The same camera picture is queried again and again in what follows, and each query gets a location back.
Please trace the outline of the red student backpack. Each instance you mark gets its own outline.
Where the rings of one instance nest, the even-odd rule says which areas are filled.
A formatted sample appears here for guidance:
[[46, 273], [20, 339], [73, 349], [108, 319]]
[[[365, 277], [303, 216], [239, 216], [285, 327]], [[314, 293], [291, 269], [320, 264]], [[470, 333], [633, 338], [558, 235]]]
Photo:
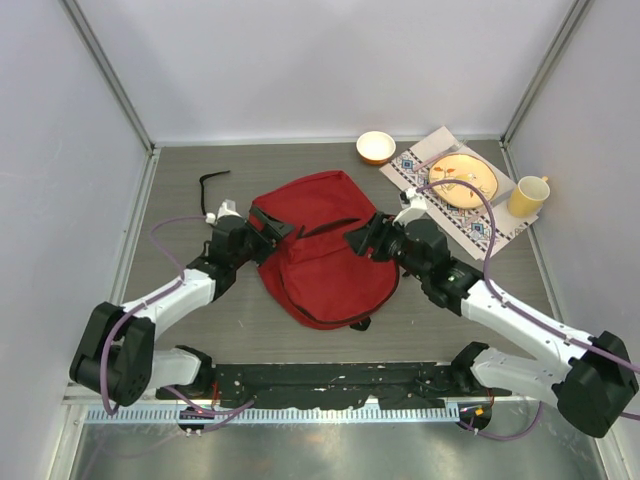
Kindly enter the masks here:
[[252, 205], [295, 226], [264, 264], [256, 264], [271, 297], [306, 327], [367, 330], [372, 314], [395, 293], [400, 272], [392, 261], [357, 256], [343, 237], [376, 212], [357, 184], [343, 171], [325, 171], [263, 194]]

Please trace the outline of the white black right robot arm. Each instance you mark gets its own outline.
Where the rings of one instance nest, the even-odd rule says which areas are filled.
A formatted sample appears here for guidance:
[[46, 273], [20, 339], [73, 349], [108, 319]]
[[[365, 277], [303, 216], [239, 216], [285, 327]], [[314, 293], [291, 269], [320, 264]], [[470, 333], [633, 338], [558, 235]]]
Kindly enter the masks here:
[[566, 326], [507, 294], [487, 274], [453, 257], [430, 219], [401, 226], [377, 212], [345, 234], [358, 256], [393, 261], [421, 283], [435, 305], [479, 323], [527, 352], [507, 355], [480, 343], [458, 355], [451, 371], [457, 391], [504, 389], [554, 407], [573, 427], [604, 437], [639, 391], [638, 369], [624, 341]]

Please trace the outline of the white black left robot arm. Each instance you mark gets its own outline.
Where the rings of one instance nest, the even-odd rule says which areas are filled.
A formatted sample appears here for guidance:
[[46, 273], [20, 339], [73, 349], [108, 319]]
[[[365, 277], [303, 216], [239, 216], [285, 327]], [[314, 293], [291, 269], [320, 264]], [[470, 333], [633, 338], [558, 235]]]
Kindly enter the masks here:
[[98, 393], [113, 415], [149, 389], [176, 388], [193, 399], [213, 385], [213, 361], [191, 347], [156, 349], [156, 341], [191, 312], [220, 298], [247, 262], [262, 265], [294, 230], [261, 209], [244, 218], [226, 200], [203, 221], [211, 237], [177, 277], [154, 292], [123, 305], [103, 302], [92, 311], [72, 360], [72, 381]]

